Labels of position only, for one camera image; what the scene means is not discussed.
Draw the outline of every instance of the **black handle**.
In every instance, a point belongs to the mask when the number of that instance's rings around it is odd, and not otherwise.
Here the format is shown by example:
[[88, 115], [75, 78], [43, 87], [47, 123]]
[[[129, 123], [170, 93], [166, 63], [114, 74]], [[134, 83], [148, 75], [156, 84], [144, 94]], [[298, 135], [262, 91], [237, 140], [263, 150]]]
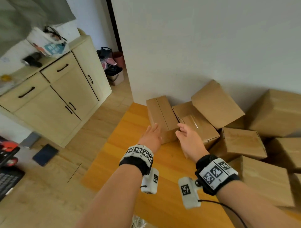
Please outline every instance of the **black handle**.
[[[69, 102], [69, 104], [71, 104], [71, 102]], [[71, 104], [72, 105], [72, 107], [74, 108], [74, 110], [76, 110], [76, 108], [73, 106], [73, 104]]]
[[[66, 109], [68, 109], [68, 107], [67, 107], [67, 106], [65, 106], [65, 108], [66, 108]], [[71, 114], [73, 114], [73, 113], [72, 113], [72, 112], [71, 112], [69, 109], [68, 109], [68, 111], [69, 111]]]
[[63, 69], [65, 69], [67, 66], [69, 66], [69, 64], [66, 64], [66, 66], [64, 66], [62, 69], [60, 69], [60, 70], [57, 70], [57, 72], [60, 72], [60, 71], [62, 71]]
[[90, 75], [88, 75], [88, 77], [90, 78], [91, 83], [94, 84], [94, 82], [93, 82], [92, 78], [90, 77]]
[[33, 91], [35, 89], [35, 87], [33, 86], [33, 87], [31, 87], [31, 89], [28, 91], [28, 92], [26, 92], [26, 93], [24, 93], [23, 95], [21, 95], [21, 96], [18, 96], [18, 98], [22, 98], [22, 97], [24, 97], [26, 94], [29, 94], [31, 91]]

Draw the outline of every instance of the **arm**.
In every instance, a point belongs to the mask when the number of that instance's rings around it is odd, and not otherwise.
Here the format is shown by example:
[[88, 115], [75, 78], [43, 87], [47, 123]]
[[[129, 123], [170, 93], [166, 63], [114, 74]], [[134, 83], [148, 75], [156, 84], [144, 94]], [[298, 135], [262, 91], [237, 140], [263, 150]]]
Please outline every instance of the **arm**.
[[[183, 152], [197, 163], [203, 156], [209, 154], [200, 136], [186, 124], [178, 124], [180, 131], [176, 135], [180, 140]], [[231, 181], [217, 192], [219, 202], [235, 210], [248, 227], [298, 227], [301, 224], [289, 217], [270, 202], [257, 195], [241, 181]], [[235, 227], [243, 227], [239, 219], [229, 209], [224, 208]]]
[[[155, 154], [161, 146], [160, 127], [148, 126], [138, 144]], [[129, 228], [135, 201], [140, 190], [142, 173], [134, 165], [123, 164], [112, 174], [97, 193], [76, 228]]]

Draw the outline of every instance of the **hand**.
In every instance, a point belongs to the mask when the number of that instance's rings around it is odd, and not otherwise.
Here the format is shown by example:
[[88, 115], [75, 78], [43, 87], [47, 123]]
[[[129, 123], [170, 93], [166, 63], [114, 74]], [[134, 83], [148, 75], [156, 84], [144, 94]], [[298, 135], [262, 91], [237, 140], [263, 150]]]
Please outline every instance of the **hand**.
[[157, 123], [153, 127], [148, 126], [146, 132], [139, 139], [138, 144], [146, 146], [155, 154], [162, 144], [160, 134], [161, 127]]
[[175, 134], [180, 140], [183, 152], [194, 163], [209, 154], [206, 150], [204, 143], [197, 132], [192, 130], [187, 124], [178, 124], [180, 131], [176, 131]]

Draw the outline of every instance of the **wooden table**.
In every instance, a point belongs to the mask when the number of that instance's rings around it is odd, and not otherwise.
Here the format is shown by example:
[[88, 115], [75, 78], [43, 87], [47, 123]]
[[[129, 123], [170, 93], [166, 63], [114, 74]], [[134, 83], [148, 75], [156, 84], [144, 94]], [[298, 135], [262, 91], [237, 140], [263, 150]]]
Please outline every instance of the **wooden table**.
[[[118, 168], [128, 147], [137, 143], [148, 125], [146, 106], [133, 103], [93, 161], [82, 184], [98, 191]], [[159, 171], [157, 194], [140, 192], [135, 206], [136, 215], [162, 228], [233, 227], [220, 205], [203, 202], [200, 208], [184, 208], [178, 180], [182, 177], [196, 179], [196, 176], [195, 165], [184, 157], [178, 142], [162, 145], [154, 157], [153, 167]], [[202, 190], [198, 193], [200, 199], [217, 201], [216, 197]]]

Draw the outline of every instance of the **wristband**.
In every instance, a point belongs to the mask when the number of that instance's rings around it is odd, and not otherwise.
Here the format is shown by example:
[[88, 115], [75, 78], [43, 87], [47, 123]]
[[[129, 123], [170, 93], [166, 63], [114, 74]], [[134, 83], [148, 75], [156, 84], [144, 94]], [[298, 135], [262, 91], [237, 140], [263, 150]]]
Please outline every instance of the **wristband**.
[[153, 152], [143, 145], [130, 146], [125, 155], [120, 160], [122, 164], [135, 165], [142, 173], [142, 176], [148, 175], [153, 165]]
[[204, 192], [212, 196], [229, 182], [239, 180], [238, 172], [214, 155], [204, 156], [197, 162], [196, 167], [198, 182], [203, 186]]

